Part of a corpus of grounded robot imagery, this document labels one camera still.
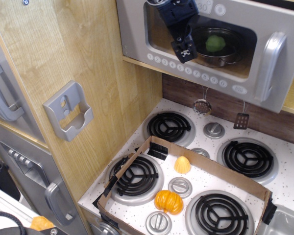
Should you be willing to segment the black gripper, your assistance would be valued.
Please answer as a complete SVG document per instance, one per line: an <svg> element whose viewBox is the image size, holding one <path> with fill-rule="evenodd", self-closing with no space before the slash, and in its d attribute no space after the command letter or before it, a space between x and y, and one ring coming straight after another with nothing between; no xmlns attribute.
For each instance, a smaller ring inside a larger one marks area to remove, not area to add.
<svg viewBox="0 0 294 235"><path fill-rule="evenodd" d="M196 46L191 39L189 21L198 15L198 8L194 0L147 0L155 7L164 21L174 42L171 46L178 60L184 64L197 58Z"/></svg>

